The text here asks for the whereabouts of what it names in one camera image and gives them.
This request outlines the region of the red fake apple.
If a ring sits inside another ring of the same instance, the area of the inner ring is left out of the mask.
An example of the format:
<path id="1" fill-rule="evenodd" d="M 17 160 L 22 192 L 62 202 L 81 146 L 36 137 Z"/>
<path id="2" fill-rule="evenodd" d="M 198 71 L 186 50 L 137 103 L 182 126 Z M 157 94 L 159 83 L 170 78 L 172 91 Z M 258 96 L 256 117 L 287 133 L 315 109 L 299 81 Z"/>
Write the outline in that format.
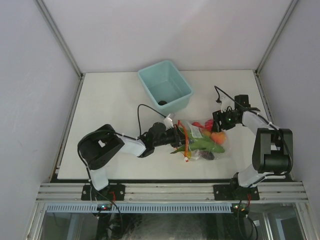
<path id="1" fill-rule="evenodd" d="M 209 119 L 207 120 L 205 123 L 204 123 L 204 127 L 207 131 L 212 131 L 212 127 L 213 127 L 213 123 L 214 123 L 214 120 L 213 119 Z"/>

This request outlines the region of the small dark fake food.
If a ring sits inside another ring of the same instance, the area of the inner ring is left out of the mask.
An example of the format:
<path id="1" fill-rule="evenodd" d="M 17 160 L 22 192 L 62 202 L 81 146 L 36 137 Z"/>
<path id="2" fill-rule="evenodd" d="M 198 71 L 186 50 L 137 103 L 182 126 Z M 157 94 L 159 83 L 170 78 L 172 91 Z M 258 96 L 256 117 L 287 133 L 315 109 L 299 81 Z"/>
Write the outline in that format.
<path id="1" fill-rule="evenodd" d="M 164 100 L 161 100 L 161 101 L 159 101 L 159 102 L 158 102 L 158 104 L 159 104 L 160 106 L 163 106 L 163 105 L 166 105 L 166 104 L 167 104 L 167 102 L 166 102 L 166 101 L 164 101 Z"/>

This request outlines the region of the green fake leafy vegetable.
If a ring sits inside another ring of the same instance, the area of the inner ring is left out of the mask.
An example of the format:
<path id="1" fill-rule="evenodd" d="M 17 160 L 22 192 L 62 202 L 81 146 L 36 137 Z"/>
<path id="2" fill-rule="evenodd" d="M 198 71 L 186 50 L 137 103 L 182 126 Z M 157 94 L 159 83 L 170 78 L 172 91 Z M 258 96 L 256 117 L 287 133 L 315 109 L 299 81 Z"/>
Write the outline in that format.
<path id="1" fill-rule="evenodd" d="M 211 140 L 208 141 L 204 138 L 199 138 L 199 139 L 193 140 L 192 142 L 188 141 L 187 144 L 172 151 L 170 154 L 184 152 L 186 150 L 186 146 L 187 146 L 187 151 L 201 150 L 201 151 L 208 151 L 208 152 L 220 153 L 220 154 L 225 152 L 225 149 L 221 145 Z"/>

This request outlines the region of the clear zip top bag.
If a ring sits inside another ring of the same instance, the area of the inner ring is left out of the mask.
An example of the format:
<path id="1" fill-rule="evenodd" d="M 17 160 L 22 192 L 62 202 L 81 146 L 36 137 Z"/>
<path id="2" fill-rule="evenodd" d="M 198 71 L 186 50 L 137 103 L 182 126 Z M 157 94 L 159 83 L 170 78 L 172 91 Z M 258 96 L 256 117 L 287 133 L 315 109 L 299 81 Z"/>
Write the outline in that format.
<path id="1" fill-rule="evenodd" d="M 214 121 L 178 120 L 175 127 L 181 134 L 181 146 L 175 147 L 172 154 L 183 154 L 185 161 L 222 160 L 231 157 L 231 146 L 224 130 L 212 130 Z"/>

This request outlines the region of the purple fake eggplant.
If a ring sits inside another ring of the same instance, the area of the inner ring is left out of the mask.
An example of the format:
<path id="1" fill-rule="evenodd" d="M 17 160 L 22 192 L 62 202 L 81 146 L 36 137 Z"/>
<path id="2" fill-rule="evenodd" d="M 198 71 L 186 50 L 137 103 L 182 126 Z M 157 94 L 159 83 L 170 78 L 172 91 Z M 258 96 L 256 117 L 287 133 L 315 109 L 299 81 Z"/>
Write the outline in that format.
<path id="1" fill-rule="evenodd" d="M 199 155 L 200 155 L 201 158 L 203 158 L 205 160 L 212 161 L 212 160 L 215 159 L 215 155 L 210 151 L 201 150 L 199 152 Z"/>

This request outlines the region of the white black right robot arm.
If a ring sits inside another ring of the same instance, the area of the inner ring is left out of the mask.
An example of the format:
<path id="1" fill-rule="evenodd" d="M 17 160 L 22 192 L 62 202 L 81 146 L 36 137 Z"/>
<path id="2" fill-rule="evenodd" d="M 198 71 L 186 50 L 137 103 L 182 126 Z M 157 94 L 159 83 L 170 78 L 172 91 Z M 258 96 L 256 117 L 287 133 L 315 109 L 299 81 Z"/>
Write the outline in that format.
<path id="1" fill-rule="evenodd" d="M 248 188 L 269 177 L 284 178 L 293 168 L 293 133 L 279 128 L 261 115 L 257 107 L 249 103 L 249 96 L 240 94 L 218 97 L 220 110 L 212 113 L 213 132 L 222 132 L 241 124 L 255 135 L 251 164 L 236 174 L 237 182 L 229 187 L 230 195 L 237 200 L 248 193 Z"/>

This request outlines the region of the orange fake fruit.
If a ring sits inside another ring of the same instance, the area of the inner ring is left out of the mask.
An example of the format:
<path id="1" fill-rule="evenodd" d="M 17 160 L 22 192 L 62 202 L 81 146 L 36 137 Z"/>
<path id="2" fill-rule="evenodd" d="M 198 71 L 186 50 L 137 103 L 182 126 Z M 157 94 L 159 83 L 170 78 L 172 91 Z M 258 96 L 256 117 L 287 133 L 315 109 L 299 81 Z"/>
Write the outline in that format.
<path id="1" fill-rule="evenodd" d="M 227 139 L 226 134 L 223 131 L 212 132 L 210 135 L 210 138 L 213 142 L 215 142 L 216 144 L 219 144 L 219 145 L 223 145 Z"/>

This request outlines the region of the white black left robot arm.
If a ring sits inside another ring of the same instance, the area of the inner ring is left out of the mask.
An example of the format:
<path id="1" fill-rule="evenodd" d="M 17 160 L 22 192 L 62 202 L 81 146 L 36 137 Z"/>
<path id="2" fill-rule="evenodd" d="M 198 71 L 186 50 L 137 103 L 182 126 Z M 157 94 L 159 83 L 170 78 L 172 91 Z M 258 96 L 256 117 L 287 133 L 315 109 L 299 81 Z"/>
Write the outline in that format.
<path id="1" fill-rule="evenodd" d="M 146 158 L 153 154 L 156 147 L 170 145 L 179 148 L 185 143 L 185 135 L 174 125 L 167 127 L 156 122 L 147 132 L 134 138 L 120 134 L 110 124 L 105 124 L 78 142 L 77 154 L 85 165 L 93 196 L 104 200 L 110 193 L 104 167 L 117 153 Z"/>

